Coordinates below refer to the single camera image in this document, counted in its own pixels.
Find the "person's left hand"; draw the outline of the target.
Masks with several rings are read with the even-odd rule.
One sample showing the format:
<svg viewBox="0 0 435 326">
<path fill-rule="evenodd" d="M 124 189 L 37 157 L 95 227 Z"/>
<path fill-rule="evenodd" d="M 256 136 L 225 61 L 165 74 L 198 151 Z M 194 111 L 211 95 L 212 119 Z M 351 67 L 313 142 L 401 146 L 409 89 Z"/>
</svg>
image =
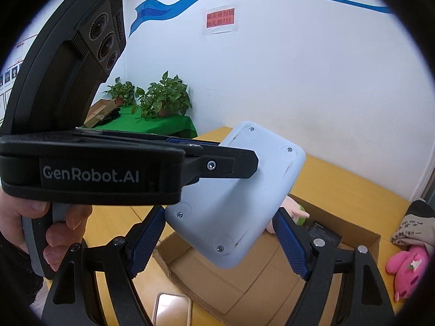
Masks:
<svg viewBox="0 0 435 326">
<path fill-rule="evenodd" d="M 1 234 L 23 252 L 28 252 L 22 227 L 22 219 L 38 219 L 45 216 L 49 203 L 22 199 L 1 192 Z M 46 232 L 47 246 L 43 256 L 50 267 L 57 271 L 68 248 L 80 243 L 86 224 L 93 212 L 90 205 L 71 205 L 64 221 L 52 224 Z"/>
</svg>

